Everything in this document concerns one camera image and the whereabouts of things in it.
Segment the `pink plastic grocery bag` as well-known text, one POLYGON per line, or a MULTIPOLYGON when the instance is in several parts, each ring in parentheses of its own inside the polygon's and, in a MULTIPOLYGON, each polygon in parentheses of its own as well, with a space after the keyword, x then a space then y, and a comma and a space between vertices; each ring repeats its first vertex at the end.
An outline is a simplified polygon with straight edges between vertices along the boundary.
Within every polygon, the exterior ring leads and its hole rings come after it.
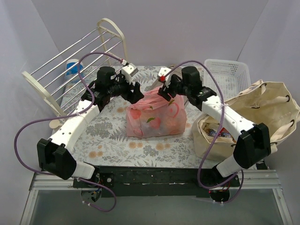
POLYGON ((177 95, 170 101, 158 95, 159 87, 145 92, 144 98, 126 108, 126 135, 150 138, 182 134, 187 115, 184 97, 177 95))

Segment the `beige canvas tote bag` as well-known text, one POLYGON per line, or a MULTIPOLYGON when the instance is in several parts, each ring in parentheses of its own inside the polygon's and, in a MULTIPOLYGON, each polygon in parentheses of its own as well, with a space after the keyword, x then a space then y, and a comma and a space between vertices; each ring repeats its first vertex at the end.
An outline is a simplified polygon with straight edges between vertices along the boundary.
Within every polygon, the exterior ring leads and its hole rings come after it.
MULTIPOLYGON (((283 82, 259 80, 225 103, 247 120, 268 127, 271 154, 277 152, 278 145, 296 130, 300 121, 300 107, 283 82)), ((206 133, 209 126, 217 130, 219 124, 208 115, 201 115, 192 125, 194 150, 200 158, 214 137, 214 134, 209 136, 206 133)), ((225 160, 233 153, 235 143, 234 137, 219 136, 206 159, 225 160)))

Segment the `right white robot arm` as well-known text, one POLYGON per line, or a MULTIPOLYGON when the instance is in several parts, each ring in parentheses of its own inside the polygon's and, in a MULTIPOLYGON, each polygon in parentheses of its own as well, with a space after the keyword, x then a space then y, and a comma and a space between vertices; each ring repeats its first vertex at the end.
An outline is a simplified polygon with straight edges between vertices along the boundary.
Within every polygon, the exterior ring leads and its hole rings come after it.
POLYGON ((220 93, 202 85, 196 67, 185 67, 181 74, 179 77, 171 74, 169 68, 161 68, 158 81, 163 86, 158 95, 167 101, 176 95, 186 96, 190 104, 217 120, 236 141, 233 154, 214 168, 212 180, 215 185, 225 185, 231 174, 248 169, 271 154, 269 129, 264 123, 257 125, 225 105, 220 93))

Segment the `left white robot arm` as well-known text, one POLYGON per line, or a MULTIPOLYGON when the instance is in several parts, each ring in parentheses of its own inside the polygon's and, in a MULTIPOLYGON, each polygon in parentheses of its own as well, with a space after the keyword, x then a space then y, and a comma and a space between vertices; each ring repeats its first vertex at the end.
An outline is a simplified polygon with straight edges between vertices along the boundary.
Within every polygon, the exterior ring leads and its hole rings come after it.
POLYGON ((88 85, 74 111, 61 128, 49 139, 37 143, 39 166, 64 180, 71 177, 83 178, 88 187, 96 187, 100 176, 95 166, 76 161, 71 155, 75 143, 88 124, 97 117, 112 97, 121 96, 134 104, 144 97, 140 84, 132 77, 138 71, 133 64, 123 66, 119 73, 113 67, 103 66, 97 72, 96 80, 88 85))

